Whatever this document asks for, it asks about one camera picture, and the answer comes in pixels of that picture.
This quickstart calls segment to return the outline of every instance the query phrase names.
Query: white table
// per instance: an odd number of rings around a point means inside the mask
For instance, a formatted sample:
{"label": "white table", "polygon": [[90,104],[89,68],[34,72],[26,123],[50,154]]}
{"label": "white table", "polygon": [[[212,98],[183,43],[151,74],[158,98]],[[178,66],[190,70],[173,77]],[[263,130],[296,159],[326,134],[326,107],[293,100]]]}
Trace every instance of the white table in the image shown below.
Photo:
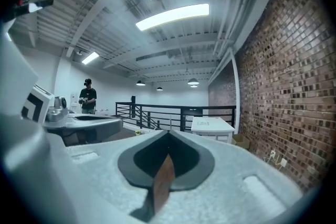
{"label": "white table", "polygon": [[235,129],[221,118],[194,117],[191,125],[194,134],[215,136],[227,136],[227,143],[231,144],[232,134]]}

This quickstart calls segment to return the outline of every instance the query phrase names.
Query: black t-shirt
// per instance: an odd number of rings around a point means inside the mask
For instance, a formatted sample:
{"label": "black t-shirt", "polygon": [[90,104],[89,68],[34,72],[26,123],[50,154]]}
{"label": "black t-shirt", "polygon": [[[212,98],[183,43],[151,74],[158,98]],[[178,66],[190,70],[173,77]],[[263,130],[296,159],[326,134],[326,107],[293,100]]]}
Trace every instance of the black t-shirt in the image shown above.
{"label": "black t-shirt", "polygon": [[[97,99],[96,90],[94,88],[91,88],[90,90],[88,90],[87,88],[84,88],[80,91],[79,98],[87,98],[89,101],[92,98]],[[83,104],[82,108],[83,109],[94,109],[95,105],[96,105],[96,102],[89,103],[89,104]]]}

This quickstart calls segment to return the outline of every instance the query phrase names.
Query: brick wall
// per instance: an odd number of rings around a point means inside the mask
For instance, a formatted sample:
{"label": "brick wall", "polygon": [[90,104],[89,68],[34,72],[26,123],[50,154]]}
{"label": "brick wall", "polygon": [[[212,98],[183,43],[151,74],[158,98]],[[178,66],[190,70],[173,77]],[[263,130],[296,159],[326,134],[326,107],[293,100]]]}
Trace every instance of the brick wall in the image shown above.
{"label": "brick wall", "polygon": [[[236,54],[239,132],[260,158],[275,148],[287,159],[281,171],[303,191],[321,182],[335,152],[335,38],[321,0],[270,0]],[[234,104],[234,90],[226,67],[209,86],[209,105]]]}

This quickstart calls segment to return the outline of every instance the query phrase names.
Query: electrical outlet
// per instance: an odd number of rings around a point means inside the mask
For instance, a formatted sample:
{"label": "electrical outlet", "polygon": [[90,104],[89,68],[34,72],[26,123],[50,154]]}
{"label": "electrical outlet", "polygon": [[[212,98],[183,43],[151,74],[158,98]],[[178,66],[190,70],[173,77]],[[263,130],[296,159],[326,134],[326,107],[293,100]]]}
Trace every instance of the electrical outlet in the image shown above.
{"label": "electrical outlet", "polygon": [[275,154],[276,154],[275,151],[271,151],[270,157],[275,159]]}
{"label": "electrical outlet", "polygon": [[287,160],[286,160],[286,159],[284,159],[284,158],[282,158],[282,160],[281,160],[280,164],[281,164],[281,166],[282,166],[282,167],[285,167],[285,166],[286,166],[286,164],[287,164]]}

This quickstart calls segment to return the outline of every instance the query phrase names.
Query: man in black shirt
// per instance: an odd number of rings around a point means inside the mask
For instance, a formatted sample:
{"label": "man in black shirt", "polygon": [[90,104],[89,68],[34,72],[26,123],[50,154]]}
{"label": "man in black shirt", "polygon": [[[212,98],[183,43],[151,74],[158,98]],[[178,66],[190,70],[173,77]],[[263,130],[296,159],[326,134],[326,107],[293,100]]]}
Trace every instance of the man in black shirt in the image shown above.
{"label": "man in black shirt", "polygon": [[82,89],[79,98],[87,98],[88,101],[82,105],[83,114],[94,114],[94,107],[96,106],[97,93],[94,88],[91,87],[91,79],[86,79],[86,88]]}

